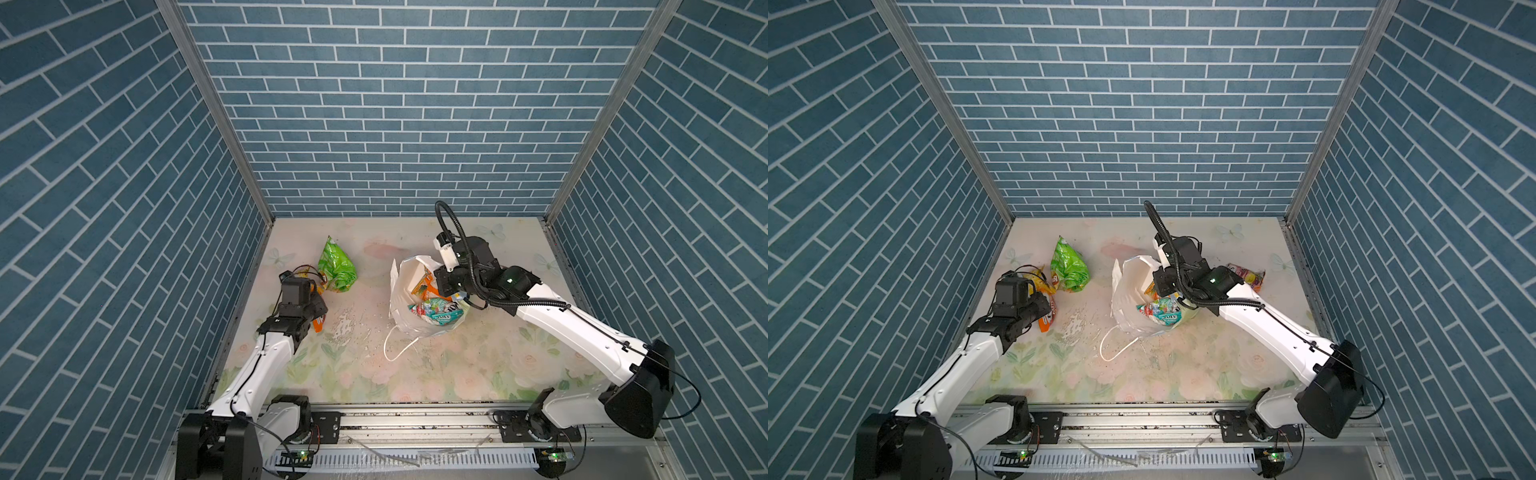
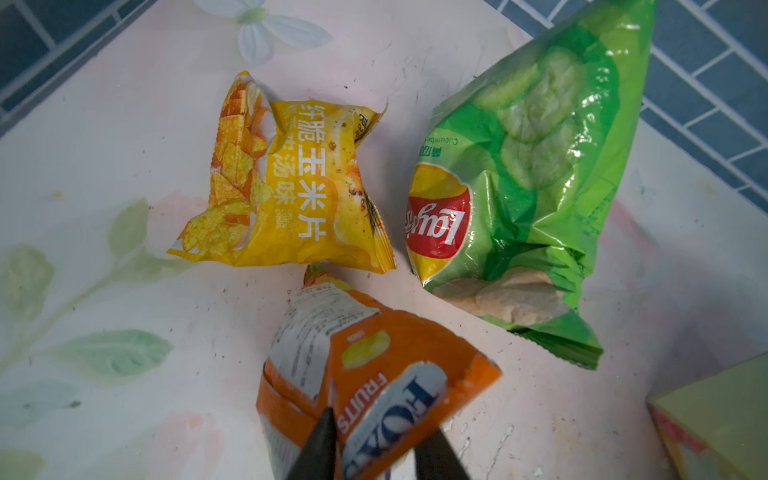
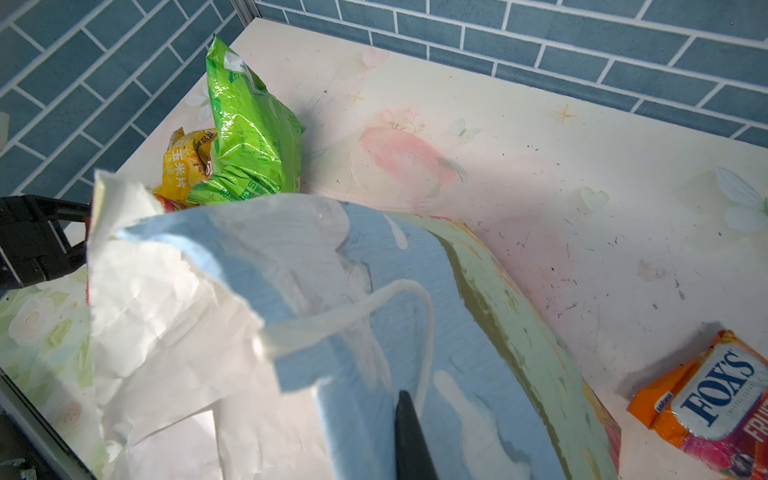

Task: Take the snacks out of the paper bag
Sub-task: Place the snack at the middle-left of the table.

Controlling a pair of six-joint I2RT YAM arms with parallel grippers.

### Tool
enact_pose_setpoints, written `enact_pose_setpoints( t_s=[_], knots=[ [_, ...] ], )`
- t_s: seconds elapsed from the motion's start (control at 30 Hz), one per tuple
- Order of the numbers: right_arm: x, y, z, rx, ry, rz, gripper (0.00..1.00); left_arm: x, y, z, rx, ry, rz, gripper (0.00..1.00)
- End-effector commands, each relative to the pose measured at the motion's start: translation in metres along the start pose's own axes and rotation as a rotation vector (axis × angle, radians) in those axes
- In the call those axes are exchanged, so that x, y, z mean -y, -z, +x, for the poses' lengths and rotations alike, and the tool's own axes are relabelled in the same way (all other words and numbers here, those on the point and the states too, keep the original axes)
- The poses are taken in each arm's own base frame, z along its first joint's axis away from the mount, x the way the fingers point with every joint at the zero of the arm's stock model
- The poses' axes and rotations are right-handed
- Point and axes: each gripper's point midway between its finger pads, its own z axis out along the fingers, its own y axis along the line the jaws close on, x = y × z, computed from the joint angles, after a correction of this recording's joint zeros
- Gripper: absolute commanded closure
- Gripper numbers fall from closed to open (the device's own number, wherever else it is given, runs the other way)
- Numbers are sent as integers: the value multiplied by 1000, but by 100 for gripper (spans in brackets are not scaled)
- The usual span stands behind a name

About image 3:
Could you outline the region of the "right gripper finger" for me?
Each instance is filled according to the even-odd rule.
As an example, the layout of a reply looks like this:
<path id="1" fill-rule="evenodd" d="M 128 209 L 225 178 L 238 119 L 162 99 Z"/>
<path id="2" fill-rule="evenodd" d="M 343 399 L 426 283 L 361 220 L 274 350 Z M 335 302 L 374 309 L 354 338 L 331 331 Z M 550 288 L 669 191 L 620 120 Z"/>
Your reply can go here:
<path id="1" fill-rule="evenodd" d="M 406 390 L 398 394 L 395 409 L 395 459 L 398 480 L 437 480 L 415 405 Z"/>

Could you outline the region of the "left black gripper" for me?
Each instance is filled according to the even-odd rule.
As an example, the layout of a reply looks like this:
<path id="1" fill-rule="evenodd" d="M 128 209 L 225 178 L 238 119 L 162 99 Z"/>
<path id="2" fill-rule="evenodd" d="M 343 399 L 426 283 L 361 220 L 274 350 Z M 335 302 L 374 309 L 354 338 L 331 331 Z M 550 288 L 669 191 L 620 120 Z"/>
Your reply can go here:
<path id="1" fill-rule="evenodd" d="M 90 206 L 38 195 L 1 199 L 1 289 L 22 289 L 69 275 L 86 263 L 64 223 L 90 223 Z"/>

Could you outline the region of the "yellow snack bag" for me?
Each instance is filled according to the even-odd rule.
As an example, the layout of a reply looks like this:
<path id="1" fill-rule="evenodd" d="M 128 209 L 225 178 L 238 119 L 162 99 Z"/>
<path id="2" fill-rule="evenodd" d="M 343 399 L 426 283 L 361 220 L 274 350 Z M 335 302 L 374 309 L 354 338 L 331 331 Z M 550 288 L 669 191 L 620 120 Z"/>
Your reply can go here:
<path id="1" fill-rule="evenodd" d="M 211 175 L 211 148 L 218 132 L 215 128 L 186 133 L 175 130 L 163 156 L 162 178 L 153 194 L 168 211 L 190 206 L 187 196 L 197 184 Z"/>

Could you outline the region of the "green floral paper bag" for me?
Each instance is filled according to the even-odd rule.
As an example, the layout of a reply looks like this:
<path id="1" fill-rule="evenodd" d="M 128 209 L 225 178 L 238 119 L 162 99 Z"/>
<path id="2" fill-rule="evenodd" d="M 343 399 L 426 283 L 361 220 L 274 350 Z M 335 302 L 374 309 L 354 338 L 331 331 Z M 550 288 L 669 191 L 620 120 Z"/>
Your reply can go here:
<path id="1" fill-rule="evenodd" d="M 441 479 L 614 479 L 618 425 L 462 223 L 280 194 L 167 212 L 95 180 L 109 479 L 392 479 L 410 395 Z"/>

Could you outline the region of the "green snack bag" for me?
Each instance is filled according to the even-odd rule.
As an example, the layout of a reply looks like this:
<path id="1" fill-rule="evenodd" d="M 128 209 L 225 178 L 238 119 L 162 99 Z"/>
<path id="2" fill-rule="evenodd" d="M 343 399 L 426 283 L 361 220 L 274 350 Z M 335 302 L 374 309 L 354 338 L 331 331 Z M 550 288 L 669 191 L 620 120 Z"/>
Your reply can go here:
<path id="1" fill-rule="evenodd" d="M 206 55 L 217 136 L 211 173 L 186 201 L 215 205 L 300 189 L 304 125 L 221 38 Z"/>

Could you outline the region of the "Fox's fruits candy bag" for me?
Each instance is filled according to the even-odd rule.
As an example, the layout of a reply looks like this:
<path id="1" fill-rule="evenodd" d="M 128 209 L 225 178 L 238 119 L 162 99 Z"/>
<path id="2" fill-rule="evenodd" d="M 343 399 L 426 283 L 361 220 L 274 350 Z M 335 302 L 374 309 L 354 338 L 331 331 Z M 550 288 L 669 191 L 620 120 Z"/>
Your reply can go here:
<path id="1" fill-rule="evenodd" d="M 730 479 L 767 477 L 767 360 L 730 330 L 638 391 L 628 412 Z"/>

